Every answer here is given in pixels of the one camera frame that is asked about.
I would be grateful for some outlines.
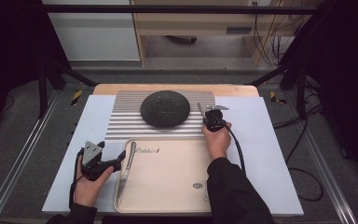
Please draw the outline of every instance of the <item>person's left hand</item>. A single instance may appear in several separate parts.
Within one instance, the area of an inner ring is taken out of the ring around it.
[[[82,176],[82,158],[83,156],[80,156],[79,160],[77,161],[76,179]],[[98,194],[100,193],[103,184],[112,173],[113,166],[107,168],[95,181],[90,181],[86,179],[86,177],[82,176],[76,183],[74,203],[78,203],[87,207],[93,207],[97,201]]]

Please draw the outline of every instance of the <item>aluminum rail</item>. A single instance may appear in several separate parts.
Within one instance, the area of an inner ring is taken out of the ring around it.
[[[286,99],[288,100],[288,103],[292,108],[293,113],[297,115],[296,106],[295,106],[295,97],[293,96],[293,94],[291,94],[288,91],[285,91],[284,95],[286,96]],[[304,126],[301,122],[299,123],[299,125],[301,129],[304,129]],[[336,181],[333,172],[331,171],[326,160],[324,159],[321,150],[318,148],[318,145],[316,144],[316,141],[313,138],[310,129],[308,128],[305,131],[305,140],[307,141],[307,144],[310,147],[310,155],[313,159],[313,162],[315,163],[320,178],[324,182],[324,188],[326,189],[327,193],[330,196],[331,202],[336,208],[341,223],[357,224],[358,222],[351,210],[351,207],[349,206],[347,200],[345,199],[345,196],[341,191],[341,188],[339,187],[339,184]]]
[[[7,202],[8,197],[16,186],[17,181],[19,180],[21,173],[31,157],[31,154],[34,150],[34,147],[39,140],[40,135],[45,129],[46,124],[57,104],[58,99],[61,96],[61,91],[53,91],[50,100],[48,102],[48,111],[42,119],[39,119],[34,126],[31,134],[29,135],[25,145],[23,146],[20,155],[14,162],[10,172],[8,173],[4,183],[0,188],[0,214]]]

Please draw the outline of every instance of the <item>hand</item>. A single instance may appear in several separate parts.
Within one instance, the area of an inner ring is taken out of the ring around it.
[[[226,125],[231,128],[232,124],[226,122]],[[202,126],[202,133],[205,135],[206,147],[209,152],[209,157],[212,161],[219,157],[227,157],[227,150],[231,143],[231,136],[227,128],[212,133],[210,132],[205,124]]]
[[[97,180],[90,181],[81,174],[82,158],[83,156],[80,156],[79,160],[77,161],[76,179],[80,179],[76,183],[74,203],[78,203],[87,207],[93,207],[97,201],[98,194],[100,193],[103,184],[113,173],[113,167],[111,166],[107,168]]]

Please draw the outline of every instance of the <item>black curtain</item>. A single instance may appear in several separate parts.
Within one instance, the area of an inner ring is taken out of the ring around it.
[[[358,160],[358,0],[337,0],[306,53],[307,75],[348,158]]]
[[[24,4],[42,5],[40,0],[0,0],[0,113],[7,93],[36,80],[44,62],[46,76],[63,83],[59,71],[49,61],[70,68],[48,13],[24,10]]]

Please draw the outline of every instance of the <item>ribbed metal plate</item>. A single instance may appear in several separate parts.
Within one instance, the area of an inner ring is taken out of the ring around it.
[[[172,129],[157,129],[145,123],[141,104],[154,91],[120,91],[110,116],[105,142],[128,140],[134,137],[200,137],[202,116],[197,103],[215,105],[211,91],[180,91],[190,103],[187,120]]]

